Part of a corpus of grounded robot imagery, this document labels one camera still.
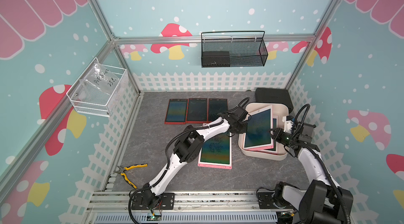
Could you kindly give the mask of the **white plastic storage box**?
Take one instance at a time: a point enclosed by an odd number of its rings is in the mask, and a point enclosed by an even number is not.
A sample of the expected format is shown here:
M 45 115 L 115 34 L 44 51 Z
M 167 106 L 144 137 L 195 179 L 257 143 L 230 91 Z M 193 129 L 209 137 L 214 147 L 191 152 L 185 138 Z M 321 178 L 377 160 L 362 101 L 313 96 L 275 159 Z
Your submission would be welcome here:
M 264 107 L 267 107 L 269 105 L 272 105 L 272 108 L 274 109 L 274 114 L 276 116 L 278 116 L 277 125 L 280 128 L 284 129 L 286 116 L 289 115 L 289 109 L 286 105 L 269 104 L 269 103 L 250 103 L 246 106 L 245 109 L 247 112 L 251 113 L 251 112 L 255 112 L 259 109 L 262 109 Z M 287 156 L 287 152 L 286 152 L 284 146 L 278 142 L 274 142 L 274 146 L 276 148 L 275 151 L 266 151 L 265 152 L 263 150 L 260 150 L 260 151 L 245 150 L 243 148 L 244 140 L 245 140 L 245 134 L 239 134 L 238 147 L 241 149 L 242 153 L 245 156 L 261 158 L 261 159 L 269 159 L 269 160 L 274 160 L 274 161 L 282 161 Z

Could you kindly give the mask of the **red writing tablet top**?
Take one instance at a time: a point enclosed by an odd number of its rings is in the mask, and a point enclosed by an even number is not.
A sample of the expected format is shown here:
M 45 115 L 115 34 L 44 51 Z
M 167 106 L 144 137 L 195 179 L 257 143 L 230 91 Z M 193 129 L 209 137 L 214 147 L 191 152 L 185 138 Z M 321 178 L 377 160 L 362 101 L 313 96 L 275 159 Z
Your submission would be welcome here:
M 168 125 L 185 124 L 187 108 L 188 99 L 170 99 L 164 123 Z

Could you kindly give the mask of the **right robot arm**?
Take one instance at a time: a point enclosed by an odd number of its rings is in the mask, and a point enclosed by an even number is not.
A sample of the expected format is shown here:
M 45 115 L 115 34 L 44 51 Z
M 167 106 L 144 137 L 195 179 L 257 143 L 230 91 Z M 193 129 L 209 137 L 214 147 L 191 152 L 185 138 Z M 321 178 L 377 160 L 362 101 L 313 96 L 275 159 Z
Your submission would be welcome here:
M 272 195 L 277 207 L 293 206 L 303 224 L 350 224 L 352 193 L 342 188 L 328 171 L 319 148 L 302 140 L 305 124 L 292 116 L 284 116 L 283 128 L 273 131 L 274 140 L 302 163 L 310 182 L 306 190 L 279 182 Z

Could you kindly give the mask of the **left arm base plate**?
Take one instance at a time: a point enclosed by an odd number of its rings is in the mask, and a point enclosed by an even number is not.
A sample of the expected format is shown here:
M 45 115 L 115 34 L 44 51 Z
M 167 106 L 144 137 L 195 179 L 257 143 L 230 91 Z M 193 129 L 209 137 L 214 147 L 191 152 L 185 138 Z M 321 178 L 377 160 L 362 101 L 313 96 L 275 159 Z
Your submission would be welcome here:
M 174 193 L 163 193 L 159 196 L 136 194 L 131 200 L 131 210 L 173 210 Z

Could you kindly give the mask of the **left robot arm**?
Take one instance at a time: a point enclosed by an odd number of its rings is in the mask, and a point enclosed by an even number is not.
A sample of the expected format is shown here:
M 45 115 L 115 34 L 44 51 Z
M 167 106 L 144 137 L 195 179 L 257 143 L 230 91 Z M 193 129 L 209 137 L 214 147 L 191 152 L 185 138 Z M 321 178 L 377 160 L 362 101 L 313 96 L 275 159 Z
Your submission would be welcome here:
M 149 183 L 129 193 L 128 210 L 132 210 L 136 196 L 140 196 L 147 209 L 155 209 L 172 179 L 185 165 L 199 156 L 206 141 L 220 134 L 240 134 L 246 131 L 247 114 L 245 105 L 238 104 L 235 108 L 219 113 L 219 117 L 211 123 L 198 127 L 187 126 L 167 144 L 166 166 Z

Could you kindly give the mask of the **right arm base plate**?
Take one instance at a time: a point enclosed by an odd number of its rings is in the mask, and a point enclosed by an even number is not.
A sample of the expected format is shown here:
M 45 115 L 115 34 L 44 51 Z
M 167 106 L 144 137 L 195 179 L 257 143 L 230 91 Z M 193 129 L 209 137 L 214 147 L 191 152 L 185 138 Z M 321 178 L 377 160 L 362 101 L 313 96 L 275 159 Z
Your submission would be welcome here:
M 284 209 L 284 206 L 279 206 L 274 202 L 272 192 L 264 191 L 257 192 L 256 197 L 260 209 Z

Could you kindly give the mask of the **red writing tablet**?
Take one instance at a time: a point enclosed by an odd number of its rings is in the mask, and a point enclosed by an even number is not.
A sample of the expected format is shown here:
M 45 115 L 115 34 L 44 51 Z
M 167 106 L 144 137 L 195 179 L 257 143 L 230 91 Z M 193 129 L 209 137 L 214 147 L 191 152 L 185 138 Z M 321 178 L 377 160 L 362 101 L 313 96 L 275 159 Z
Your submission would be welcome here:
M 188 99 L 170 99 L 164 123 L 168 125 L 185 124 L 187 108 Z
M 189 98 L 186 123 L 206 123 L 208 120 L 208 99 Z
M 208 100 L 208 122 L 213 122 L 219 117 L 219 113 L 228 111 L 228 101 L 223 98 L 210 98 Z

